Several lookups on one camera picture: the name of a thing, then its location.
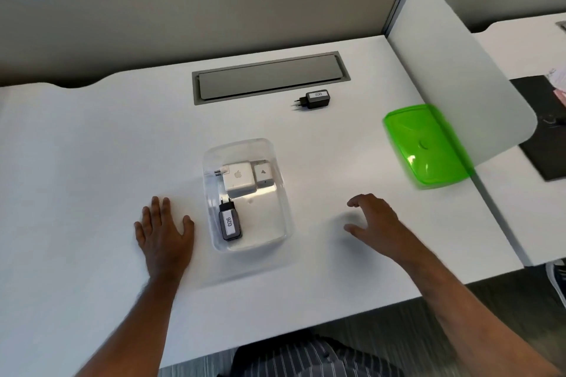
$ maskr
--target left hand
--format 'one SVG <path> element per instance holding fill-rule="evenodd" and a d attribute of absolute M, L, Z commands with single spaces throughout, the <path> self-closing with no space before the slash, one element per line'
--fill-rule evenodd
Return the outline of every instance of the left hand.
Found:
<path fill-rule="evenodd" d="M 165 277 L 179 282 L 192 257 L 195 224 L 187 215 L 183 217 L 183 235 L 179 234 L 171 216 L 171 202 L 151 199 L 151 210 L 144 207 L 141 223 L 134 224 L 136 240 L 145 255 L 150 280 Z"/>

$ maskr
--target green plastic container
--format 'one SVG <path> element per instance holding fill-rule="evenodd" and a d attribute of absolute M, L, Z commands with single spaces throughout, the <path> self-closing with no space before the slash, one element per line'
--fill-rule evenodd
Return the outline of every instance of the green plastic container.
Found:
<path fill-rule="evenodd" d="M 443 186 L 468 178 L 473 165 L 440 111 L 421 104 L 389 112 L 383 122 L 415 179 Z"/>

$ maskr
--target sneaker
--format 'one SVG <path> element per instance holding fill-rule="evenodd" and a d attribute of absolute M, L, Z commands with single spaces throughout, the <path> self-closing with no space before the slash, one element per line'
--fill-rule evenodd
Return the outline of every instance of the sneaker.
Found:
<path fill-rule="evenodd" d="M 548 280 L 556 289 L 560 300 L 564 307 L 566 307 L 566 264 L 562 259 L 546 264 L 546 274 Z"/>

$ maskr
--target desk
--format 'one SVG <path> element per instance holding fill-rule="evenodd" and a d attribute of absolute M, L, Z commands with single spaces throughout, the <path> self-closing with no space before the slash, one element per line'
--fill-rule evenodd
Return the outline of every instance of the desk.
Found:
<path fill-rule="evenodd" d="M 193 71 L 332 51 L 351 80 L 324 86 L 327 108 L 293 110 L 319 87 L 194 105 Z M 522 268 L 471 180 L 418 190 L 407 178 L 381 119 L 421 102 L 385 37 L 1 89 L 3 373 L 70 375 L 120 323 L 147 279 L 132 224 L 154 194 L 196 223 L 162 366 L 419 295 L 343 231 L 358 193 L 385 198 L 463 282 Z M 255 137 L 274 145 L 295 229 L 276 265 L 222 280 L 203 154 Z"/>
<path fill-rule="evenodd" d="M 491 25 L 476 38 L 509 79 L 566 65 L 565 14 Z M 545 182 L 518 146 L 477 167 L 477 174 L 526 266 L 566 257 L 566 180 Z"/>

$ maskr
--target clear plastic container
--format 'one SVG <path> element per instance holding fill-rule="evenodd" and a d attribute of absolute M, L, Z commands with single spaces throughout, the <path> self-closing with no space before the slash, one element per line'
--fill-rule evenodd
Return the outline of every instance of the clear plastic container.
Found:
<path fill-rule="evenodd" d="M 226 241 L 220 229 L 220 199 L 223 178 L 215 172 L 225 164 L 266 160 L 271 165 L 274 184 L 233 199 L 242 237 Z M 208 227 L 212 245 L 221 252 L 237 252 L 283 241 L 291 235 L 289 202 L 273 144 L 267 139 L 250 139 L 217 146 L 204 153 L 204 196 L 208 207 Z"/>

